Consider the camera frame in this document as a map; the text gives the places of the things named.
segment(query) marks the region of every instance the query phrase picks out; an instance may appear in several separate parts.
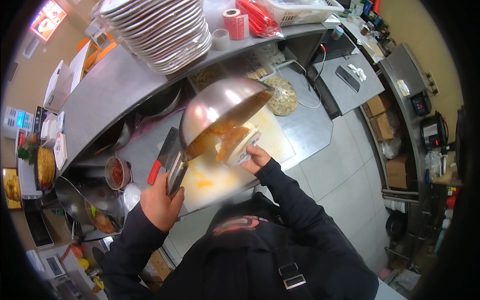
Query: electrical outlet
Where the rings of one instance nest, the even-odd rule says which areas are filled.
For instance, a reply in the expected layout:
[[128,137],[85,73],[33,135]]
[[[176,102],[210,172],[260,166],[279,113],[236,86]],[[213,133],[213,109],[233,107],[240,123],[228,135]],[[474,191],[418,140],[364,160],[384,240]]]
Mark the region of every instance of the electrical outlet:
[[429,81],[429,86],[427,87],[429,96],[438,96],[440,94],[440,90],[438,89],[437,82],[435,81],[432,72],[428,70],[425,75]]

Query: cutting board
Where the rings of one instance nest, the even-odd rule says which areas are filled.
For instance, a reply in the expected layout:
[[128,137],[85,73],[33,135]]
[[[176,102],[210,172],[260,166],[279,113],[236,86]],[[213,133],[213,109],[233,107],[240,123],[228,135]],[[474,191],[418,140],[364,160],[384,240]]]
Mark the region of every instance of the cutting board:
[[[283,163],[295,155],[285,132],[273,113],[264,106],[250,120],[261,132],[258,145],[277,162]],[[255,176],[241,166],[225,167],[215,161],[215,148],[189,162],[181,185],[185,187],[185,201],[189,212],[240,192],[241,188],[255,180]]]

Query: human hand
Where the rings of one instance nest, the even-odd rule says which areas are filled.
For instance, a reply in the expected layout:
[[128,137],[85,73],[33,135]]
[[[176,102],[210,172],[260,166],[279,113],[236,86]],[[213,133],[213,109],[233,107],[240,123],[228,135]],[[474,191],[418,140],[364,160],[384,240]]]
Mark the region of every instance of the human hand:
[[241,166],[252,174],[257,173],[272,158],[264,149],[259,146],[247,146],[247,152],[252,155],[250,160],[241,164]]
[[140,206],[145,216],[163,232],[173,227],[185,199],[184,187],[179,188],[173,199],[167,196],[167,177],[168,173],[158,174],[154,185],[140,194]]

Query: red cleaver handle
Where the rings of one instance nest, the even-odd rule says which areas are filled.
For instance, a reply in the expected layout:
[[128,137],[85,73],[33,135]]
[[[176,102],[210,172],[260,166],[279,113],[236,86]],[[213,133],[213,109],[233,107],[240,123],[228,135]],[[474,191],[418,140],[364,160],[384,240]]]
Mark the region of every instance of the red cleaver handle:
[[160,170],[161,166],[162,164],[158,161],[158,159],[156,159],[155,163],[153,164],[152,170],[150,171],[150,175],[148,175],[148,184],[153,185],[155,183],[156,176],[158,175],[158,170]]

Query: person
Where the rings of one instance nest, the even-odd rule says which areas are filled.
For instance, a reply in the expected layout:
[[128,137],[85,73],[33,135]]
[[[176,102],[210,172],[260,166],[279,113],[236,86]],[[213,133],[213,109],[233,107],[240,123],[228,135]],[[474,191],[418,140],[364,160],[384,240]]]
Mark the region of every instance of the person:
[[141,194],[101,263],[112,299],[374,299],[376,275],[333,219],[269,154],[248,146],[242,167],[271,191],[225,205],[207,233],[155,293],[139,273],[177,220],[181,187],[166,196],[167,174]]

